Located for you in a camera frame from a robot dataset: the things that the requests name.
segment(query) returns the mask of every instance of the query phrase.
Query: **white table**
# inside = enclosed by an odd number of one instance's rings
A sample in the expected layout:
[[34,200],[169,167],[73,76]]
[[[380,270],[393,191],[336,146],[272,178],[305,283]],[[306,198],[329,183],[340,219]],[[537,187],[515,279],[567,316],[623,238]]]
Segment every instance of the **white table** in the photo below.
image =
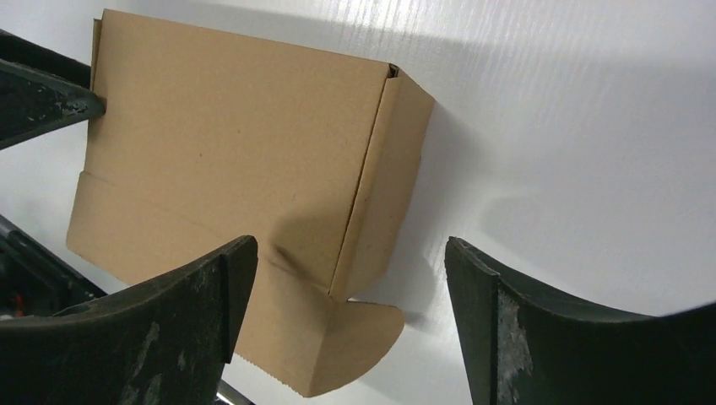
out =
[[[450,235],[617,308],[716,297],[716,3],[208,2],[0,0],[0,28],[89,63],[91,20],[116,8],[395,62],[439,102],[391,268],[358,297],[403,308],[403,335],[312,400],[236,357],[225,379],[259,405],[469,403]],[[85,129],[1,152],[0,212],[116,291],[64,247]]]

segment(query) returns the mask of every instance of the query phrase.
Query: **cardboard box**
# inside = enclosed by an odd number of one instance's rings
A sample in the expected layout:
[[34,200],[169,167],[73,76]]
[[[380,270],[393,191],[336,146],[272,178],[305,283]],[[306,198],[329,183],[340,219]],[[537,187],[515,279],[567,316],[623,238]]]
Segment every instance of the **cardboard box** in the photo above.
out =
[[383,357],[403,313],[347,299],[386,271],[430,95],[387,63],[115,11],[92,83],[72,251],[135,284],[255,235],[237,353],[306,397]]

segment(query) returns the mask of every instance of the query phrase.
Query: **cardboard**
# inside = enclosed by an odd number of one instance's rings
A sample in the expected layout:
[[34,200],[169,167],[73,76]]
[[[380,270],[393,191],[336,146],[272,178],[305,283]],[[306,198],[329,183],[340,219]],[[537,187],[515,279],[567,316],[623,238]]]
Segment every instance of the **cardboard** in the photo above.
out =
[[305,397],[385,355],[403,313],[347,299],[387,269],[430,95],[387,63],[109,10],[92,85],[69,249],[135,284],[254,235],[238,354]]

